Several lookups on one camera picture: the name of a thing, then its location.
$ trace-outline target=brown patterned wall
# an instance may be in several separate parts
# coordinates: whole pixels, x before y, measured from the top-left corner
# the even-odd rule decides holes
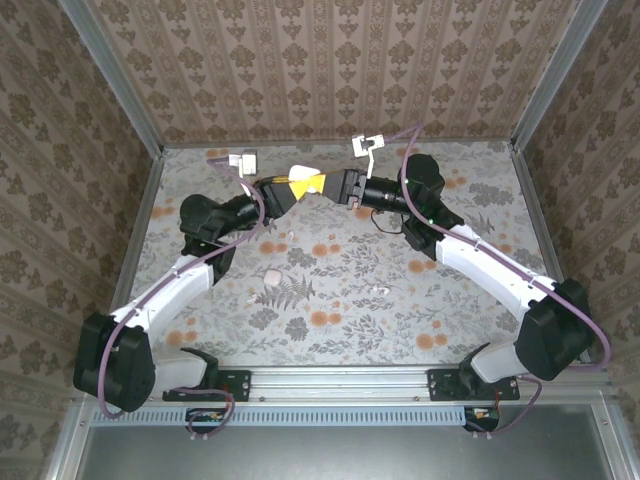
[[[564,273],[611,339],[640,447],[640,2],[609,1],[525,156]]]
[[[37,478],[150,158],[55,1],[0,2],[0,478]]]
[[[576,0],[91,0],[165,143],[508,137]]]

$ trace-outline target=black cable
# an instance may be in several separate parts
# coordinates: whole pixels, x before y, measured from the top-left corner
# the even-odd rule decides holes
[[[377,210],[375,210],[375,209],[372,209],[372,210],[371,210],[371,221],[373,222],[373,224],[376,226],[376,228],[377,228],[378,230],[380,230],[382,233],[388,233],[388,234],[390,234],[390,235],[402,235],[402,230],[400,230],[399,232],[389,232],[388,230],[382,230],[382,229],[380,228],[380,225],[378,225],[378,222],[376,222],[376,221],[375,221],[375,219],[373,218],[373,214],[374,214],[374,213],[376,213],[376,214],[377,214],[377,213],[379,213],[379,212],[378,212]],[[404,223],[404,216],[400,215],[400,218],[402,219],[402,223]]]

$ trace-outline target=patterned surface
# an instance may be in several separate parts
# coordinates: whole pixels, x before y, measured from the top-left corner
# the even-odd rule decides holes
[[[508,137],[577,0],[91,0],[167,143]]]
[[[56,2],[0,2],[0,478],[38,476],[150,160]]]
[[[417,149],[438,160],[447,179],[443,198],[455,212],[504,252],[543,271],[505,142],[425,143]],[[403,151],[378,150],[374,174],[395,178]],[[179,255],[178,209],[186,196],[225,201],[241,193],[206,165],[206,154],[165,152],[135,294]],[[297,163],[323,171],[364,167],[350,145],[261,147],[258,156],[260,176],[286,173]],[[223,281],[172,321],[157,348],[195,346],[226,365],[416,364],[459,361],[483,342],[514,335],[515,319],[493,297],[413,251],[404,237],[378,232],[370,214],[305,196],[239,247]],[[386,230],[400,226],[397,215],[378,221]],[[262,283],[268,268],[283,273],[278,287]]]
[[[590,291],[640,448],[640,3],[611,0],[526,157],[566,275]]]

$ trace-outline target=floral tablecloth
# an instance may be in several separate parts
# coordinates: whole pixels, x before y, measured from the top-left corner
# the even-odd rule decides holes
[[[506,142],[424,143],[446,178],[442,198],[485,239],[544,273]],[[241,152],[243,149],[232,149]],[[374,175],[396,178],[404,149],[376,151]],[[178,257],[179,207],[190,194],[223,202],[240,187],[206,164],[226,149],[166,150],[135,280],[138,295]],[[258,148],[258,176],[301,164],[366,168],[350,145]],[[482,288],[381,233],[371,210],[307,195],[236,252],[224,279],[185,308],[156,349],[190,346],[223,365],[379,365],[458,362],[477,345],[515,336],[516,321]],[[376,216],[396,231],[400,217]],[[282,272],[277,287],[267,269]]]

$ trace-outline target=white connector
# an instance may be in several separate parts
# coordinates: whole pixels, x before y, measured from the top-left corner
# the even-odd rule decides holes
[[[382,135],[374,135],[366,137],[358,135],[351,139],[353,144],[353,154],[356,158],[369,156],[369,167],[367,168],[367,178],[371,178],[373,173],[373,150],[384,147],[384,137]]]
[[[245,150],[242,154],[230,153],[229,165],[238,167],[238,176],[244,178],[245,175],[255,175],[258,173],[258,152],[256,150]],[[242,186],[244,192],[251,196],[249,189]]]

